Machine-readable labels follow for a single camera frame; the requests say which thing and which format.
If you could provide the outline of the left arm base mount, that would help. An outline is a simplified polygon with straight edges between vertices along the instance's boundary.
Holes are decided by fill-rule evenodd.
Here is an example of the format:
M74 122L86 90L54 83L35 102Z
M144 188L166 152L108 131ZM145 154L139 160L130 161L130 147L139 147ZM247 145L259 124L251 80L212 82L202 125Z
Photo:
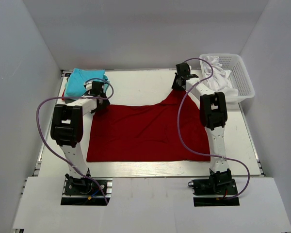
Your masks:
M65 179L61 197L62 206L106 206L107 203L100 189L103 190L107 201L112 195L112 179L97 179L93 181L77 181Z

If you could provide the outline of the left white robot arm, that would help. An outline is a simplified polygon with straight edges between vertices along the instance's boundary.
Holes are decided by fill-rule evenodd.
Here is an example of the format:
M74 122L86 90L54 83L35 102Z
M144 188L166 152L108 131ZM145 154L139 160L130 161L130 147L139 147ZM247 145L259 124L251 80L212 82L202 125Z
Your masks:
M84 177L90 176L90 169L81 150L83 117L110 105L104 91L105 85L108 83L101 79L88 80L84 83L84 96L54 107L50 136L63 151L68 161L70 177L78 179L76 188L83 194L89 193L93 188L93 182Z

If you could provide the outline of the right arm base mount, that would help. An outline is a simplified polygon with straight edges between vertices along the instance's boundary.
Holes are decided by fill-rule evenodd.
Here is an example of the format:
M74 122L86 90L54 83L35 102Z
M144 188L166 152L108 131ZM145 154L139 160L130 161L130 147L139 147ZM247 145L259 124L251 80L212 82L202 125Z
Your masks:
M234 179L229 184L220 185L216 188L209 179L195 179L188 182L193 189L194 207L220 207L239 206L239 198L229 199L238 193Z

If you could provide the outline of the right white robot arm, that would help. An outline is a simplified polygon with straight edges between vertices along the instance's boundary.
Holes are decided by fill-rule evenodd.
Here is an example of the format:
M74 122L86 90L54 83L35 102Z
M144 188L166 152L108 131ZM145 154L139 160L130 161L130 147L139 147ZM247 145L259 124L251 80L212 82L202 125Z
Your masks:
M216 194L222 193L231 180L231 171L226 159L224 131L227 121L226 99L223 92L214 92L197 75L191 74L190 66L186 63L176 65L173 90L192 93L199 99L199 119L207 133L210 154L210 190Z

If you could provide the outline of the dark red t-shirt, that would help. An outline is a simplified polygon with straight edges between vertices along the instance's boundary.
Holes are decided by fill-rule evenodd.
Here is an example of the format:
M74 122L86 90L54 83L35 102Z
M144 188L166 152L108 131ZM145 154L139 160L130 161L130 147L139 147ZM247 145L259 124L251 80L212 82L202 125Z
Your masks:
M88 162L209 162L196 103L171 91L154 105L109 105L94 114Z

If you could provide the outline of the white plastic laundry basket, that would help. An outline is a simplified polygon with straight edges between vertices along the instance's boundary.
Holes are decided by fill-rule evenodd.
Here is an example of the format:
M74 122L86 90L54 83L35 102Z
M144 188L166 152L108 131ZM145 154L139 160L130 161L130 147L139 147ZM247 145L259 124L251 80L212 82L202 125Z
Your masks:
M241 102L242 100L255 96L255 91L252 86L247 69L242 58L237 54L228 53L213 53L202 54L199 56L202 78L207 78L211 75L211 64L204 60L206 56L218 56L219 63L223 65L224 70L231 70L231 75L228 78L232 83L232 87L238 90L238 95L235 97L226 97L226 102Z

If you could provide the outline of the crumpled white t-shirt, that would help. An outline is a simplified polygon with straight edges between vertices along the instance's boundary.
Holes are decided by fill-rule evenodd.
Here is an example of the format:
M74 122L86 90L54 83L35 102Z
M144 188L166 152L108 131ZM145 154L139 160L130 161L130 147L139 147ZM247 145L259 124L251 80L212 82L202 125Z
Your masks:
M232 83L228 79L232 73L231 70L223 69L218 56L206 56L204 60L211 64L213 75L203 81L203 84L214 92L223 92L226 97L237 96L238 90L232 87Z

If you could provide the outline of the folded light blue t-shirt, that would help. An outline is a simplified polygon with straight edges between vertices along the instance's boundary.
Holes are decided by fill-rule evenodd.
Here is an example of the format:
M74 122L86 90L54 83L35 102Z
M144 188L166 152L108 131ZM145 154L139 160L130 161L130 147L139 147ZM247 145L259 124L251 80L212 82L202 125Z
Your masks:
M98 78L98 80L93 80L94 82L101 82L101 80L108 81L105 70L83 70L75 68L65 84L65 97L80 97L84 95L86 91L84 84L93 78Z

